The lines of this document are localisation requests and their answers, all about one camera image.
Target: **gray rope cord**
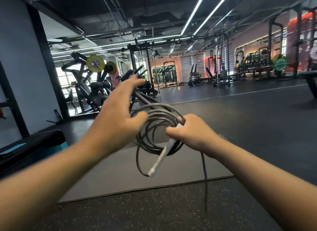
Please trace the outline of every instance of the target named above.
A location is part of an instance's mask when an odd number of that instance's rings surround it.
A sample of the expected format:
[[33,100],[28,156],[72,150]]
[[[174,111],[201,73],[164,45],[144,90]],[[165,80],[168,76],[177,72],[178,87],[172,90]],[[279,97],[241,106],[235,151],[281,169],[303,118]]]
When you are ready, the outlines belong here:
[[[173,108],[170,105],[165,105],[161,103],[152,103],[148,105],[144,105],[139,109],[135,109],[131,112],[131,117],[134,117],[137,115],[138,112],[148,110],[149,108],[154,107],[155,109],[147,111],[148,113],[148,119],[144,124],[144,128],[140,130],[140,132],[136,136],[136,144],[138,145],[137,147],[137,153],[136,153],[136,163],[137,163],[137,168],[142,173],[142,175],[148,177],[149,175],[147,173],[143,173],[140,165],[139,165],[139,152],[140,148],[144,149],[146,152],[151,153],[151,154],[156,154],[160,155],[164,147],[157,146],[155,144],[154,138],[155,138],[155,131],[159,126],[171,126],[171,127],[176,127],[177,124],[185,124],[185,118],[183,115],[177,111],[175,108]],[[178,116],[182,119],[180,121],[178,117],[166,109],[159,109],[159,107],[162,108],[168,108],[171,109],[172,111],[176,112]],[[173,155],[176,153],[181,147],[183,146],[183,143],[180,141],[177,141],[175,145],[172,147],[172,149],[169,151],[167,156]],[[208,187],[207,187],[207,172],[206,172],[206,165],[205,165],[205,158],[204,154],[201,153],[201,158],[202,158],[202,163],[203,163],[203,170],[204,170],[204,178],[205,178],[205,197],[204,197],[204,209],[205,209],[205,214],[207,215],[207,194],[208,194]]]

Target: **gray mat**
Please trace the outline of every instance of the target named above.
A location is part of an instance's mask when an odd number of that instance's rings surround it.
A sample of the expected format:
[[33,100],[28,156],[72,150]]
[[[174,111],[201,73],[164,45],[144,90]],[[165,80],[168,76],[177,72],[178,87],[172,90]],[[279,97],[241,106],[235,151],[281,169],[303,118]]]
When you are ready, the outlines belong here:
[[[143,176],[137,169],[135,154],[136,147],[112,154],[79,180],[60,202],[204,180],[200,153],[185,145],[174,155],[166,157],[154,177],[150,178]],[[140,151],[139,163],[144,173],[150,170],[157,157],[144,150]],[[232,176],[215,159],[205,156],[205,161],[208,179]]]

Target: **white handle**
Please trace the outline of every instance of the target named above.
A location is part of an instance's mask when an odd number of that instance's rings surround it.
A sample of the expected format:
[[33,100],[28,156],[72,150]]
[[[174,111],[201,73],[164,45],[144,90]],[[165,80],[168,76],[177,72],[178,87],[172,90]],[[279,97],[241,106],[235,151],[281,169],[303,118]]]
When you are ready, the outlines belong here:
[[[179,127],[183,127],[182,124],[177,124],[176,126],[177,128]],[[148,176],[152,177],[154,175],[154,173],[156,172],[156,169],[161,165],[162,161],[164,160],[164,158],[166,157],[166,155],[170,152],[170,150],[172,149],[172,147],[174,146],[174,144],[177,142],[177,140],[175,139],[170,139],[168,141],[168,144],[165,146],[165,148],[163,149],[163,151],[161,152],[160,156],[158,157],[158,159],[156,160],[156,162],[154,163],[153,167],[150,169],[150,171],[148,172]]]

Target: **person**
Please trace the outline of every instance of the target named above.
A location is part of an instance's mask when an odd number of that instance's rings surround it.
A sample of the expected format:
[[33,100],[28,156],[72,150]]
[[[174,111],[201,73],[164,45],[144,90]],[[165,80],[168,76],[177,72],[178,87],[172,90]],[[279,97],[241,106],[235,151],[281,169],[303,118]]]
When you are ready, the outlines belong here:
[[[130,118],[129,98],[143,83],[136,76],[121,83],[77,143],[0,182],[1,231],[27,230],[35,225],[87,171],[135,138],[147,113]],[[168,136],[221,162],[284,229],[317,230],[314,185],[220,138],[199,117],[184,117],[184,127],[168,127]]]

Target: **speckled floor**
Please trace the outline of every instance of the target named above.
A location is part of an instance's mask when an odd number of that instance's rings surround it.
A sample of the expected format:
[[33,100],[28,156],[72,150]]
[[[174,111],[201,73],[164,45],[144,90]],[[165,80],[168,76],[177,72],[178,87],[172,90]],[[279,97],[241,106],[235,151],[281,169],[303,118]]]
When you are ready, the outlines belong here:
[[[213,98],[173,106],[183,114],[197,114],[234,144],[317,184],[317,102],[301,80],[193,88],[167,88],[161,98],[165,103],[172,95],[175,102]],[[240,95],[252,90],[260,92]],[[79,120],[59,128],[73,143],[92,122]],[[281,230],[236,178],[209,181],[208,187],[207,220],[202,219],[201,182],[60,204],[34,230]]]

